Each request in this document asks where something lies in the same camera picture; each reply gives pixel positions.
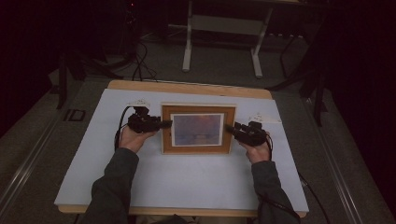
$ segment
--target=hand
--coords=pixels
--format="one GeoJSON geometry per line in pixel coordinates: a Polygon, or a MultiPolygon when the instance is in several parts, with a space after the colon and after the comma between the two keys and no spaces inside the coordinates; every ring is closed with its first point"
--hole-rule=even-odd
{"type": "Polygon", "coordinates": [[[251,147],[242,142],[238,143],[247,150],[247,157],[252,164],[271,160],[271,151],[266,142],[257,147],[251,147]]]}
{"type": "Polygon", "coordinates": [[[137,153],[139,149],[143,146],[146,139],[154,135],[156,132],[152,133],[136,133],[128,126],[122,129],[120,135],[119,147],[125,147],[134,153],[137,153]]]}

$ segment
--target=framed picture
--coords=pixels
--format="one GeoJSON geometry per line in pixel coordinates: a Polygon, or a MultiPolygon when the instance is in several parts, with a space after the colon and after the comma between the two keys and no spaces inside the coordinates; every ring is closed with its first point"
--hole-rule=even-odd
{"type": "Polygon", "coordinates": [[[162,103],[163,120],[172,128],[163,129],[164,154],[227,154],[236,105],[162,103]]]}

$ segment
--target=table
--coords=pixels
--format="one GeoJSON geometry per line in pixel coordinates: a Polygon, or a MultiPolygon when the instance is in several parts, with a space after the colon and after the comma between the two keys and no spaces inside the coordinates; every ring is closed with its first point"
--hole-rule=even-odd
{"type": "MultiPolygon", "coordinates": [[[[238,104],[235,121],[248,123],[247,113],[263,112],[277,149],[273,158],[284,190],[304,217],[308,207],[290,153],[276,102],[266,90],[198,84],[110,82],[92,116],[55,204],[64,213],[84,213],[91,201],[91,186],[103,175],[113,152],[113,138],[125,104],[142,97],[158,115],[160,101],[238,104]]],[[[140,162],[131,189],[130,214],[202,217],[255,217],[257,197],[245,150],[233,140],[227,155],[163,155],[161,135],[148,139],[139,151],[140,162]]]]}
{"type": "MultiPolygon", "coordinates": [[[[186,48],[184,51],[182,70],[184,72],[190,71],[191,51],[192,51],[192,44],[191,44],[192,30],[223,32],[223,33],[241,34],[241,35],[255,35],[258,37],[257,43],[250,50],[250,55],[253,62],[254,73],[257,78],[262,77],[262,68],[260,65],[259,51],[260,48],[262,47],[262,41],[264,39],[274,7],[279,7],[279,6],[294,6],[294,7],[307,7],[307,8],[325,7],[325,5],[323,4],[307,4],[300,2],[299,0],[245,1],[246,4],[251,3],[263,8],[262,13],[265,15],[265,17],[263,17],[262,21],[259,21],[259,20],[245,20],[245,19],[237,19],[237,18],[225,18],[225,17],[195,14],[192,12],[193,2],[204,2],[204,1],[199,1],[199,0],[189,1],[188,19],[187,19],[187,41],[186,41],[186,48]]],[[[208,4],[212,2],[215,3],[220,1],[208,1],[208,4]]]]}

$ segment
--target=black equipment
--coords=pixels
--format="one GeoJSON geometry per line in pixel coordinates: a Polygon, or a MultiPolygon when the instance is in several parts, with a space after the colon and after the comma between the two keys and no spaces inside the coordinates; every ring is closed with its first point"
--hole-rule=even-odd
{"type": "Polygon", "coordinates": [[[150,133],[172,127],[172,120],[161,121],[161,117],[150,116],[145,106],[134,106],[134,111],[128,118],[128,126],[136,133],[150,133]]]}
{"type": "Polygon", "coordinates": [[[262,124],[256,121],[251,121],[248,126],[236,122],[234,126],[226,125],[226,130],[233,134],[233,137],[251,147],[256,147],[264,144],[268,139],[268,133],[262,129],[262,124]]]}

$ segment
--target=picture frame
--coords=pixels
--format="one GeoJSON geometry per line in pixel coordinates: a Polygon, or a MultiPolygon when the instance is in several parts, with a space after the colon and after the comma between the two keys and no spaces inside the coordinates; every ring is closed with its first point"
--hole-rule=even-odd
{"type": "Polygon", "coordinates": [[[236,105],[162,103],[163,120],[172,120],[163,129],[163,154],[228,154],[233,135],[236,105]]]}

